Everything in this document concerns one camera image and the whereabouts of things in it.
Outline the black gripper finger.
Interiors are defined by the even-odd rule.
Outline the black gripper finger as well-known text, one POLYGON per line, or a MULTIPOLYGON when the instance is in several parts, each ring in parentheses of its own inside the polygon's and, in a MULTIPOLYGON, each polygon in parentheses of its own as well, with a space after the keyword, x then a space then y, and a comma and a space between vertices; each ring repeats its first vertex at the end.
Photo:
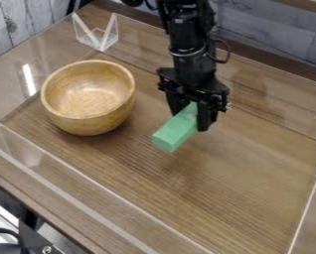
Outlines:
POLYGON ((198 131, 206 132, 216 121, 218 118, 218 107, 206 102, 200 101, 196 103, 196 125, 198 131))
POLYGON ((182 94, 167 93, 167 104, 172 115, 176 115, 179 111, 188 105, 190 101, 182 94))

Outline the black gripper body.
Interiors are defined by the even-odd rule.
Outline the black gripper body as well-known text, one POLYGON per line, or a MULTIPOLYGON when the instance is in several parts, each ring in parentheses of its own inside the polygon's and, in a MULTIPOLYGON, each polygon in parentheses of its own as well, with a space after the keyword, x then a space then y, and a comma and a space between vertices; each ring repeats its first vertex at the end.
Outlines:
POLYGON ((167 93, 182 94, 190 102, 206 101, 227 111, 230 89, 215 76, 216 61, 207 51, 199 50, 188 55, 171 53, 174 66, 159 67, 158 89, 167 93))

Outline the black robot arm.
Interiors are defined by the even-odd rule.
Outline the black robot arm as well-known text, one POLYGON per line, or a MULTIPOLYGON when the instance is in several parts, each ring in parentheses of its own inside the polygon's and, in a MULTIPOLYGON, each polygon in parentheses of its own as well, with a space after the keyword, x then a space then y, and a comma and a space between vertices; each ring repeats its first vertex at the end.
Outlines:
POLYGON ((208 130, 218 113, 228 109, 230 89, 216 78, 216 64, 228 60, 215 58, 216 43, 211 38, 215 12, 208 0, 120 0, 128 7, 141 4, 158 12, 162 27, 170 39, 171 67, 159 67, 158 89, 164 92, 172 115, 190 102, 196 104, 196 129, 208 130))

